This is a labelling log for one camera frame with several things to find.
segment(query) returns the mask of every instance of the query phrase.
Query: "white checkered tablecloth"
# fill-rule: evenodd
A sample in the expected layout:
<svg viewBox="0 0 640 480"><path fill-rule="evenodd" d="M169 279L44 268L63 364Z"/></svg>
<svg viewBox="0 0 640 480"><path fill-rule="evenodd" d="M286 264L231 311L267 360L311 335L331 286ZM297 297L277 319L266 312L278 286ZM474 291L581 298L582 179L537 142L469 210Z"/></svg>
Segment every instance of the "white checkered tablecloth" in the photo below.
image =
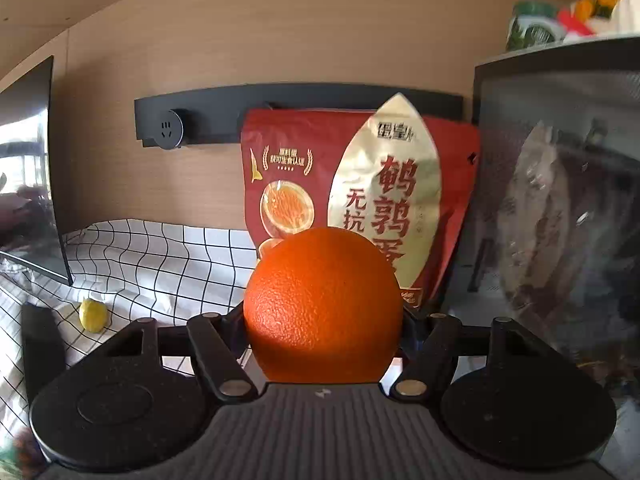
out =
<svg viewBox="0 0 640 480"><path fill-rule="evenodd" d="M131 320L154 317L182 325L196 314L226 314L244 297L255 264L246 231L186 227L142 220L93 224L66 236L73 286L31 270L0 274L0 439L28 424L20 346L20 306L52 308L68 345L67 365L78 362ZM107 304L102 332L82 328L84 298ZM164 357L164 366L191 374L188 358Z"/></svg>

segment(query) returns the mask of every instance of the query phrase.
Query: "circular pad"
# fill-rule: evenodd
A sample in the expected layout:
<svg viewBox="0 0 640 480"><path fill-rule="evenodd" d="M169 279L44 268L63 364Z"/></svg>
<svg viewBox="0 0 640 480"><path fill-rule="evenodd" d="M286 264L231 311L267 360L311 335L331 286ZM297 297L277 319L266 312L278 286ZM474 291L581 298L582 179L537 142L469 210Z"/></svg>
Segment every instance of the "circular pad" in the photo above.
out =
<svg viewBox="0 0 640 480"><path fill-rule="evenodd" d="M441 414L450 432L482 457L513 468L551 468L584 459L613 433L616 409L569 364L507 358L455 381Z"/></svg>
<svg viewBox="0 0 640 480"><path fill-rule="evenodd" d="M31 427L66 467L121 472L162 462L202 432L206 399L195 378L140 356L91 354L36 397Z"/></svg>

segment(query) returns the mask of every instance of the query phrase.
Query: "yellow fruit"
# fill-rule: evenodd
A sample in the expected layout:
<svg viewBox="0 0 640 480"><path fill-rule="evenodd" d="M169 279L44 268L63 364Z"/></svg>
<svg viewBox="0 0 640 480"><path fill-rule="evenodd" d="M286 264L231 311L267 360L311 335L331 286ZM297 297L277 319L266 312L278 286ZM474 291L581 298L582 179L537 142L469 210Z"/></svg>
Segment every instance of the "yellow fruit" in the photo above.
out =
<svg viewBox="0 0 640 480"><path fill-rule="evenodd" d="M82 300L79 313L80 323L85 330L89 332L100 332L109 318L109 311L107 306L100 301L91 300L86 298Z"/></svg>

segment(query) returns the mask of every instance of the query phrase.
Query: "black monitor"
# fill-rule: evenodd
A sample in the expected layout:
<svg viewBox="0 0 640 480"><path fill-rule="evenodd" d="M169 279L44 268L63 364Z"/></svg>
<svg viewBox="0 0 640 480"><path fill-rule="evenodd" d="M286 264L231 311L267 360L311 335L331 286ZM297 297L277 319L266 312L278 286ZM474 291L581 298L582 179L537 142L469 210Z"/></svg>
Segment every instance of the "black monitor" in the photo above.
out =
<svg viewBox="0 0 640 480"><path fill-rule="evenodd" d="M0 92L0 258L68 285L49 174L53 56Z"/></svg>

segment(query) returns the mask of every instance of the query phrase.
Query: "snack bag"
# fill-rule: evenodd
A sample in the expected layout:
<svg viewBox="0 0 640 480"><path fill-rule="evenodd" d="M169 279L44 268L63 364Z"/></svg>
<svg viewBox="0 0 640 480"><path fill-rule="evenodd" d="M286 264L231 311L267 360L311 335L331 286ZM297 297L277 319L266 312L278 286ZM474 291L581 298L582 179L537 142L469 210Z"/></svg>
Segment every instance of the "snack bag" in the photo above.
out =
<svg viewBox="0 0 640 480"><path fill-rule="evenodd" d="M312 226L341 227L380 249L408 304L435 295L476 177L475 127L421 117L396 94L373 114L251 110L241 148L258 257Z"/></svg>

